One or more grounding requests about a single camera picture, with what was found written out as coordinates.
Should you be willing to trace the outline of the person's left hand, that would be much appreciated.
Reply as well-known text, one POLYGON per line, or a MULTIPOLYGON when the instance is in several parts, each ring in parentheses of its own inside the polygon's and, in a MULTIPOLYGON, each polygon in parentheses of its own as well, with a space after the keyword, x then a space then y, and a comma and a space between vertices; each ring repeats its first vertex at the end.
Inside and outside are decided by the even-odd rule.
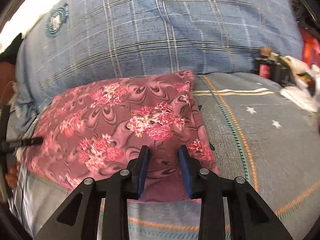
POLYGON ((7 184, 11 189, 14 189, 17 187, 17 183, 18 183, 17 174, 18 174, 18 169, 16 166, 13 166, 9 168, 8 173, 5 175, 7 184))

